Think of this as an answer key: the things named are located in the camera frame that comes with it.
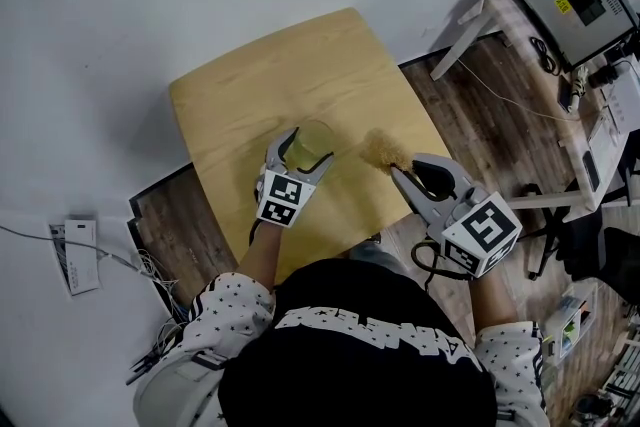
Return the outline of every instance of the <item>glass cup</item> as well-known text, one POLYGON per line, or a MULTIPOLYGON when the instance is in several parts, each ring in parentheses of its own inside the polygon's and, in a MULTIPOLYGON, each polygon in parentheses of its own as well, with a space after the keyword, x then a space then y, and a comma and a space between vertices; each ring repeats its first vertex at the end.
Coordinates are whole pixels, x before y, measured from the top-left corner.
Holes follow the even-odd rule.
POLYGON ((333 151, 334 134, 329 125, 315 119, 303 121, 298 126, 296 138, 284 158, 289 169, 308 170, 333 151))

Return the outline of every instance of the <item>white desk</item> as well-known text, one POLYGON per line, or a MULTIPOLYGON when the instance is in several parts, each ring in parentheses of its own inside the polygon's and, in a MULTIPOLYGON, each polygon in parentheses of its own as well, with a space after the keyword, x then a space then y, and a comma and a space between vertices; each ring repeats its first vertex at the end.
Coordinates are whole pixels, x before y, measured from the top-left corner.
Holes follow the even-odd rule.
MULTIPOLYGON (((611 179, 615 176, 618 162, 627 142, 627 135, 620 135, 616 138, 615 144, 604 150, 605 154, 594 155, 594 160, 603 162, 604 165, 603 169, 599 170, 600 184, 595 191, 592 190, 582 157, 587 151, 590 151, 588 134, 596 122, 599 111, 606 105, 602 93, 588 88, 587 95, 580 102, 580 112, 577 114, 567 114, 560 107, 558 104, 559 79, 546 73, 540 67, 538 55, 529 41, 531 36, 539 39, 544 38, 540 36, 516 0, 480 0, 458 23, 468 23, 469 25, 433 70, 431 78, 437 80, 442 77, 476 40, 483 29, 497 24, 529 71, 538 88, 538 93, 544 100, 547 108, 546 114, 558 118, 556 121, 558 144, 565 148, 569 154, 571 166, 576 173, 580 187, 579 190, 572 192, 512 198, 508 200, 509 206, 514 210, 570 206, 571 211, 565 217, 565 222, 595 212, 607 192, 611 179)), ((597 62, 590 63, 589 66, 592 67, 591 71, 598 68, 597 62)))

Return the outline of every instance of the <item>wooden floor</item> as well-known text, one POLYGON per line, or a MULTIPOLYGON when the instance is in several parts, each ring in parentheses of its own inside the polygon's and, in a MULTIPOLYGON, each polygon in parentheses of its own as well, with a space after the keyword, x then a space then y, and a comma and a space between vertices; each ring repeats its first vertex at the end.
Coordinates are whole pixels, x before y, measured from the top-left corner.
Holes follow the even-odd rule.
POLYGON ((159 262, 165 279, 177 279, 174 297, 185 307, 204 286, 238 266, 209 207, 193 166, 187 166, 131 200, 134 238, 159 262))
MULTIPOLYGON (((431 116, 452 157, 488 189, 504 196, 519 195, 523 184, 538 183, 543 192, 560 192, 573 178, 568 158, 556 142, 552 121, 507 104, 484 89, 459 64, 437 83, 429 77, 441 56, 402 67, 420 101, 431 116)), ((533 110, 543 110, 531 93, 528 78, 520 70, 514 51, 500 38, 476 43, 462 60, 487 84, 505 97, 533 110)), ((179 279, 177 299, 183 304, 218 273, 235 268, 193 168, 187 168, 158 187, 132 200, 140 238, 166 268, 167 279, 179 279)), ((536 212, 520 212, 525 231, 541 226, 536 212)), ((640 234, 638 209, 605 210, 605 224, 640 234)), ((423 283, 426 275, 410 261, 411 247, 423 239, 425 226, 408 216, 382 233, 382 245, 410 268, 423 283)), ((569 286, 568 276, 555 260, 544 275, 529 281, 527 266, 538 258, 543 240, 527 240, 516 246, 499 272, 521 319, 543 321, 555 309, 569 286)), ((468 287, 465 283, 436 277, 429 293, 441 305, 465 340, 474 343, 474 327, 468 287)), ((610 371, 611 350, 625 323, 619 314, 620 300, 606 285, 599 286, 596 324, 555 371, 545 375, 545 392, 552 425, 564 425, 575 399, 597 388, 610 371)))

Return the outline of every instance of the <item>black shirt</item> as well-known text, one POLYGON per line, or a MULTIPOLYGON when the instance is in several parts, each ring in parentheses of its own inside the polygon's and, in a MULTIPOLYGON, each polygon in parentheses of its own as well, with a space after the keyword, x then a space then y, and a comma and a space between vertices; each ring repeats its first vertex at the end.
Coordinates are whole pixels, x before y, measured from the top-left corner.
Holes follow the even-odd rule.
POLYGON ((411 279, 323 260, 294 272, 276 303, 271 327, 226 366, 230 427, 496 424, 491 375, 411 279))

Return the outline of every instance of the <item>white patterned sleeve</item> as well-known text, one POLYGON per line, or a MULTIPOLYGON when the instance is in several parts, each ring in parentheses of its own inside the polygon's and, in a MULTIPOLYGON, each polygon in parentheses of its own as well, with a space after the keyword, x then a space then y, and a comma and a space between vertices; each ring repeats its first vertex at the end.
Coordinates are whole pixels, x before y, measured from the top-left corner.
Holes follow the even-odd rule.
POLYGON ((273 308, 271 294, 256 280, 221 274, 193 300, 189 324, 167 344, 163 360, 169 353, 204 349, 233 358, 269 327, 273 308))
POLYGON ((497 426, 549 426, 540 387, 541 340, 535 322, 503 324, 478 333, 474 353, 495 380, 497 426))

